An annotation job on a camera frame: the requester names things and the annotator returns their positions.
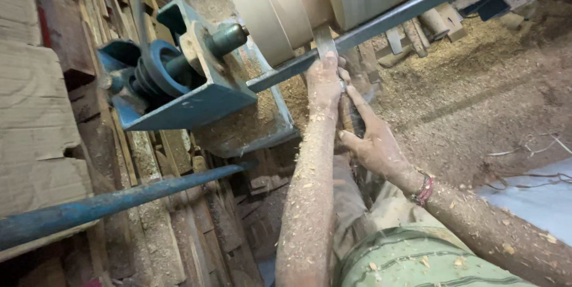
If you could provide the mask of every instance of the sawdust-covered floor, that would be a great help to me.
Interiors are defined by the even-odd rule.
[[[433,44],[428,57],[412,55],[391,69],[380,67],[382,89],[371,105],[412,163],[462,189],[493,181],[495,173],[521,173],[568,158],[544,134],[572,148],[570,18],[572,5],[542,0],[519,31],[499,19],[467,19],[467,37]],[[287,190],[270,193],[268,203],[248,217],[280,219]],[[280,232],[279,221],[271,226],[266,250],[254,248],[262,258]]]

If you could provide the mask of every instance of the wooden cylinder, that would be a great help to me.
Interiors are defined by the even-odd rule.
[[[417,29],[415,28],[415,23],[413,23],[413,20],[405,21],[403,23],[403,29],[405,30],[405,35],[411,41],[413,49],[415,50],[415,52],[417,52],[419,58],[427,57],[427,49],[425,49],[425,46],[421,41],[421,37],[419,36]]]
[[[437,12],[435,8],[421,14],[419,18],[429,31],[433,33],[433,38],[431,38],[433,41],[445,38],[449,32],[445,21],[441,18],[441,15],[439,15],[439,12]]]

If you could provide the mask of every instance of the metal bar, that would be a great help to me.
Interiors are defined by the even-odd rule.
[[[151,185],[10,215],[0,220],[0,251],[245,171],[255,165],[256,161],[242,162],[176,179],[157,181]]]
[[[339,36],[334,42],[336,43],[338,51],[343,52],[448,1],[452,0],[409,0],[375,19],[354,28],[348,33]],[[269,71],[249,80],[247,82],[248,88],[254,92],[261,92],[284,80],[294,77],[308,69],[317,55],[318,52],[315,49],[306,52],[302,56],[298,56],[282,64],[273,71]]]

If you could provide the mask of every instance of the forearm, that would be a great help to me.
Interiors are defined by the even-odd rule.
[[[418,194],[424,176],[412,167],[390,181],[406,196]],[[475,254],[538,285],[572,281],[572,249],[549,242],[547,232],[436,179],[425,208]]]
[[[284,204],[277,286],[325,286],[332,244],[332,159],[337,109],[310,115]]]

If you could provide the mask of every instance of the wood lathe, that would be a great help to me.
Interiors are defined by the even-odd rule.
[[[453,8],[448,3],[453,1],[462,6]],[[177,47],[162,40],[149,45],[112,41],[99,50],[108,73],[101,85],[125,130],[189,129],[216,155],[239,156],[297,136],[273,86],[304,72],[317,58],[318,51],[309,46],[315,29],[331,27],[338,35],[335,47],[343,53],[386,32],[397,36],[400,48],[403,41],[394,28],[407,23],[404,37],[426,56],[431,41],[450,33],[447,21],[462,20],[459,13],[495,16],[517,6],[515,0],[501,0],[504,7],[487,6],[489,1],[495,0],[232,0],[239,18],[215,25],[183,0],[172,0],[156,17],[175,36]],[[531,1],[518,0],[518,6]],[[438,6],[451,10],[449,20],[431,16]],[[303,46],[307,51],[295,56]],[[277,109],[273,120],[257,128],[256,121],[247,120],[251,112],[241,112],[260,101],[266,89]],[[241,136],[232,127],[226,131],[221,123],[250,128],[254,135]],[[209,132],[224,134],[213,140]]]

